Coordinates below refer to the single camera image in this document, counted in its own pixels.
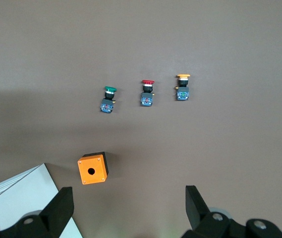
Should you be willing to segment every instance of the black hole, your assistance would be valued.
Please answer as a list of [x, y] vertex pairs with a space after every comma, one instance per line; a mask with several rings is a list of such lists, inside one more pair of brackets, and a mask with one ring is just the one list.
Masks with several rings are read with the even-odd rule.
[[90, 169], [88, 169], [88, 173], [89, 173], [90, 175], [94, 175], [95, 170], [94, 170], [93, 168], [90, 168]]

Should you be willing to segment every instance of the silver bolt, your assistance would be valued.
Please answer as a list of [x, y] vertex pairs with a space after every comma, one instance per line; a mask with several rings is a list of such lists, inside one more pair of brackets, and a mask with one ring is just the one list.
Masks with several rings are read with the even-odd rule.
[[255, 222], [254, 222], [254, 225], [255, 225], [257, 228], [261, 229], [261, 230], [265, 230], [265, 229], [266, 229], [265, 224], [264, 224], [263, 222], [261, 222], [261, 221], [255, 221]]
[[27, 218], [23, 223], [24, 223], [24, 225], [27, 225], [27, 224], [32, 223], [33, 221], [34, 221], [33, 218]]
[[224, 219], [219, 213], [213, 214], [212, 217], [217, 221], [222, 221]]

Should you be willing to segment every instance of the orange box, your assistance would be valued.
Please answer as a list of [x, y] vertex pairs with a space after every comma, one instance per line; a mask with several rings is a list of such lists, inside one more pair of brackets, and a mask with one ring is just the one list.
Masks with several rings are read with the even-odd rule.
[[108, 166], [104, 152], [86, 154], [78, 160], [82, 184], [105, 182], [108, 177]]

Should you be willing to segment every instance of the round metal screw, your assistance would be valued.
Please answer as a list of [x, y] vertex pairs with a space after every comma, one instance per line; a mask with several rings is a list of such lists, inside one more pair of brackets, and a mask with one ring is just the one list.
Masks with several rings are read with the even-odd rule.
[[23, 223], [24, 223], [24, 225], [27, 225], [27, 224], [32, 223], [33, 221], [34, 221], [33, 218], [27, 218]]
[[263, 222], [261, 222], [261, 221], [255, 221], [255, 222], [254, 222], [254, 225], [255, 225], [257, 228], [261, 229], [261, 230], [265, 230], [265, 229], [266, 229], [265, 224], [264, 224]]
[[219, 213], [215, 213], [212, 217], [217, 221], [222, 221], [224, 219]]

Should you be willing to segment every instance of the gray floor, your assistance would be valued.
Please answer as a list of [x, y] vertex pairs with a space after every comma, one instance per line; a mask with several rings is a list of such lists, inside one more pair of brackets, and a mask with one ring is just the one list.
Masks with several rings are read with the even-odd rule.
[[[82, 185], [77, 160], [99, 151], [109, 177]], [[282, 230], [282, 1], [0, 1], [0, 181], [41, 163], [85, 238], [180, 237], [191, 184]]]

